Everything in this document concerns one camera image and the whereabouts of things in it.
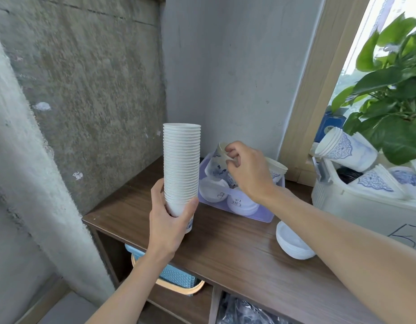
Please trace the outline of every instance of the forearm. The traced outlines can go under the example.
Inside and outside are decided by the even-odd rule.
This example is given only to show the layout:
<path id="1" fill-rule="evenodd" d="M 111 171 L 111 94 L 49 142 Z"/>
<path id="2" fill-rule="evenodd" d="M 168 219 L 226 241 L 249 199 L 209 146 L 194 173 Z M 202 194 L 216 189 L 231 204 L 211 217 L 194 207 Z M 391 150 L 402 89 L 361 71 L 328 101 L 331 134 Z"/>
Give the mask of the forearm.
<path id="1" fill-rule="evenodd" d="M 166 265 L 166 260 L 148 251 L 138 260 L 129 277 L 86 324 L 135 324 Z"/>
<path id="2" fill-rule="evenodd" d="M 288 196 L 265 197 L 345 286 L 387 323 L 416 323 L 416 250 Z"/>

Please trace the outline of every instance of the left hand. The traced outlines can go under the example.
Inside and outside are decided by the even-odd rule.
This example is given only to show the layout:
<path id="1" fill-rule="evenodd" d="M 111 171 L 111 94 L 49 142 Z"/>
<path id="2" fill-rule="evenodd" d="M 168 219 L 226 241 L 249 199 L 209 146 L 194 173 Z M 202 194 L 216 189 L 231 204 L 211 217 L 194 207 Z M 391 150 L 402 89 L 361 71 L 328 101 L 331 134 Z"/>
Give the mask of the left hand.
<path id="1" fill-rule="evenodd" d="M 191 199 L 179 217 L 172 217 L 166 211 L 162 188 L 164 179 L 159 179 L 151 189 L 152 210 L 150 212 L 150 240 L 147 254 L 168 263 L 181 244 L 185 229 L 192 218 L 199 200 Z"/>

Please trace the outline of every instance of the right hand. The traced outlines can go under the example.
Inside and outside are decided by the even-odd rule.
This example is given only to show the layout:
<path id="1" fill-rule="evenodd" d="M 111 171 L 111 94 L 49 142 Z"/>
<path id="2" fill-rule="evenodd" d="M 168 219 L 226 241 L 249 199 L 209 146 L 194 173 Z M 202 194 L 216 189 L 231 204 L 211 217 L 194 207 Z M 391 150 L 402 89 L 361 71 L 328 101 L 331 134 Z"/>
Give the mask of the right hand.
<path id="1" fill-rule="evenodd" d="M 262 203 L 265 196 L 276 190 L 262 151 L 252 149 L 241 141 L 228 144 L 224 150 L 229 157 L 237 158 L 237 162 L 227 160 L 227 170 L 250 199 Z"/>

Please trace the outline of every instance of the hand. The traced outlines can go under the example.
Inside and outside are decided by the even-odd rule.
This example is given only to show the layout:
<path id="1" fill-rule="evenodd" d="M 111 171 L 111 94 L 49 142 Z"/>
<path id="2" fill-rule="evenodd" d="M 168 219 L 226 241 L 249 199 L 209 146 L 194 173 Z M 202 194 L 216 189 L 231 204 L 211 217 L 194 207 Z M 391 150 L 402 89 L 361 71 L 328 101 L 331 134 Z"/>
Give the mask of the hand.
<path id="1" fill-rule="evenodd" d="M 227 170 L 240 189 L 254 202 L 262 203 L 263 197 L 275 190 L 268 164 L 263 153 L 246 146 L 241 141 L 228 144 L 228 156 L 238 162 L 227 160 Z"/>
<path id="2" fill-rule="evenodd" d="M 147 255 L 153 255 L 165 265 L 172 260 L 181 244 L 185 229 L 192 218 L 199 200 L 191 199 L 180 217 L 172 217 L 166 211 L 166 201 L 162 192 L 164 179 L 160 179 L 151 189 L 152 210 L 150 212 L 150 240 Z"/>

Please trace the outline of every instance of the wooden window frame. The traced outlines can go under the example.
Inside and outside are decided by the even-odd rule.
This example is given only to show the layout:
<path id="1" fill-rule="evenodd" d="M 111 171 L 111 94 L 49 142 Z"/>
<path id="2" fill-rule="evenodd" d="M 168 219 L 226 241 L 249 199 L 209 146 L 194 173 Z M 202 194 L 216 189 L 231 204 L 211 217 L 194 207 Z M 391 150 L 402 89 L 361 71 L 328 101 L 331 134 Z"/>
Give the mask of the wooden window frame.
<path id="1" fill-rule="evenodd" d="M 279 161 L 287 180 L 313 186 L 309 150 L 370 0 L 325 0 Z"/>

